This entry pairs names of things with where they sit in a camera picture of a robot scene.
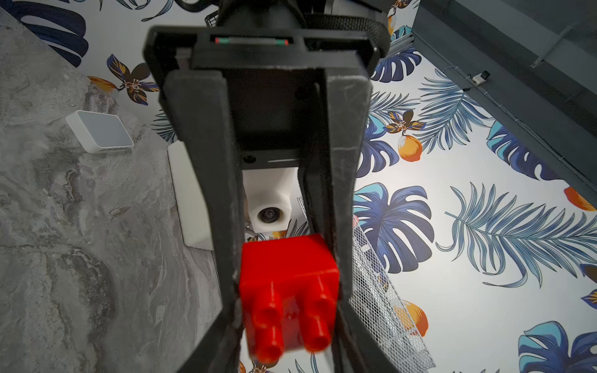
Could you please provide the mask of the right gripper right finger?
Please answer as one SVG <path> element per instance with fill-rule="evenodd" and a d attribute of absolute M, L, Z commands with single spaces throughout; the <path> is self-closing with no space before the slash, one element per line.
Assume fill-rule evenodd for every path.
<path fill-rule="evenodd" d="M 337 302 L 331 351 L 334 372 L 399 372 L 346 299 Z"/>

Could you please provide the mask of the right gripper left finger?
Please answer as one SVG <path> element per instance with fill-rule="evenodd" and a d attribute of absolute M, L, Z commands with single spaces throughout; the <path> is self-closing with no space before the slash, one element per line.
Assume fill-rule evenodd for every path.
<path fill-rule="evenodd" d="M 177 372 L 238 372 L 243 331 L 241 316 L 228 318 L 221 312 Z"/>

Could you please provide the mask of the red 2x2 lego brick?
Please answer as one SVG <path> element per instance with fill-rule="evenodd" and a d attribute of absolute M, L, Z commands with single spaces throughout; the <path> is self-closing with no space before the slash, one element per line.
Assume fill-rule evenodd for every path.
<path fill-rule="evenodd" d="M 326 350 L 339 285 L 340 271 L 319 234 L 245 243 L 239 293 L 250 356 L 273 364 L 287 351 Z"/>

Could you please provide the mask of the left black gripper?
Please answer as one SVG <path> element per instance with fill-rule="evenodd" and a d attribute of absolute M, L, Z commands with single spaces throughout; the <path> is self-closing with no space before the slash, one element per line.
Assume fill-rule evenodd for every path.
<path fill-rule="evenodd" d="M 210 219 L 222 312 L 235 314 L 244 241 L 242 163 L 299 162 L 312 233 L 353 290 L 352 198 L 372 87 L 390 49 L 370 1 L 219 1 L 213 26 L 153 26 L 143 55 Z M 348 76 L 329 74 L 346 73 Z"/>

